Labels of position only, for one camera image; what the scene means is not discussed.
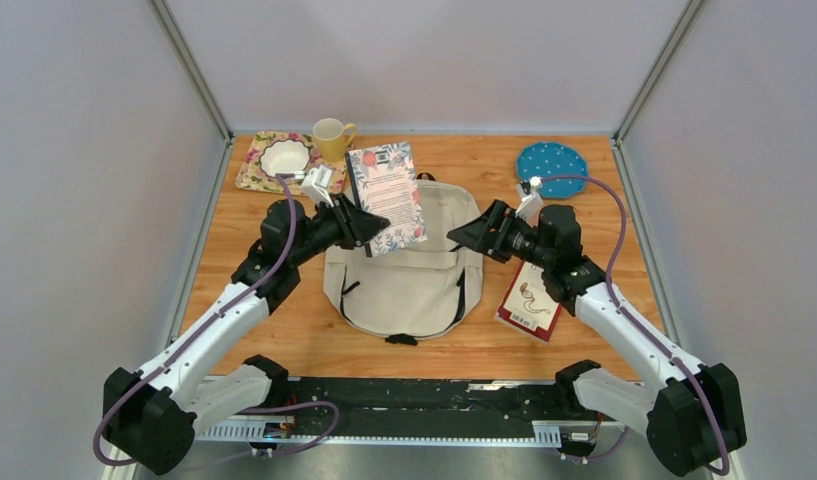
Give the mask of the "red cover book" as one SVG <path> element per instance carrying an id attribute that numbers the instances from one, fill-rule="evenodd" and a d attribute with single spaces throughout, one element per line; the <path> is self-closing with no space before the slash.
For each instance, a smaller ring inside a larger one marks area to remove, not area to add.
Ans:
<path id="1" fill-rule="evenodd" d="M 495 319 L 530 338 L 548 343 L 562 307 L 546 292 L 543 270 L 521 261 L 495 312 Z"/>

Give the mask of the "cream canvas backpack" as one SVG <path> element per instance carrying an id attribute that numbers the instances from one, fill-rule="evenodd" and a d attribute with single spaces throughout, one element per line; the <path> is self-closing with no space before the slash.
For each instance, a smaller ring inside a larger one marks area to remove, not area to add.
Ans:
<path id="1" fill-rule="evenodd" d="M 418 193 L 427 239 L 369 257 L 364 249 L 325 253 L 323 291 L 351 326 L 391 343 L 445 335 L 479 303 L 483 257 L 447 238 L 479 215 L 467 190 L 422 173 Z"/>

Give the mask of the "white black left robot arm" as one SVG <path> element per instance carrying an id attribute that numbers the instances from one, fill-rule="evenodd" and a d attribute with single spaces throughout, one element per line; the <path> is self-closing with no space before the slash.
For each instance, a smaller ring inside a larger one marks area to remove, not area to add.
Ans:
<path id="1" fill-rule="evenodd" d="M 163 475 L 182 462 L 199 434 L 226 418 L 251 407 L 267 415 L 283 411 L 290 398 L 287 373 L 261 355 L 219 380 L 204 379 L 293 292 L 301 265 L 331 247 L 361 248 L 389 225 L 343 194 L 318 204 L 312 217 L 293 198 L 273 203 L 259 238 L 211 308 L 137 370 L 118 368 L 108 376 L 92 440 L 96 458 L 117 466 L 102 451 L 107 441 L 126 454 L 123 465 Z"/>

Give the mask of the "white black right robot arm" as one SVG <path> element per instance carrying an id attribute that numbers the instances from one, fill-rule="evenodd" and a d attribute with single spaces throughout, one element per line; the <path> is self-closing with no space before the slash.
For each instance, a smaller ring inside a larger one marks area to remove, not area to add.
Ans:
<path id="1" fill-rule="evenodd" d="M 496 200 L 448 239 L 505 263 L 516 257 L 541 268 L 549 296 L 605 339 L 638 374 L 634 384 L 597 363 L 580 361 L 556 375 L 554 404 L 566 418 L 597 411 L 646 437 L 672 474 L 685 476 L 715 461 L 728 468 L 746 445 L 741 392 L 735 373 L 707 365 L 648 322 L 604 271 L 583 252 L 572 207 L 548 205 L 536 225 Z"/>

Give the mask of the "floral cover notebook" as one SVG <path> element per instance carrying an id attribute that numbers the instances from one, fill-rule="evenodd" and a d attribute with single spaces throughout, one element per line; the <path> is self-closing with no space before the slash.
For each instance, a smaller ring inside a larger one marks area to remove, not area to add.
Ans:
<path id="1" fill-rule="evenodd" d="M 345 160 L 355 204 L 389 221 L 389 226 L 366 244 L 368 257 L 382 256 L 427 240 L 409 142 L 350 150 Z"/>

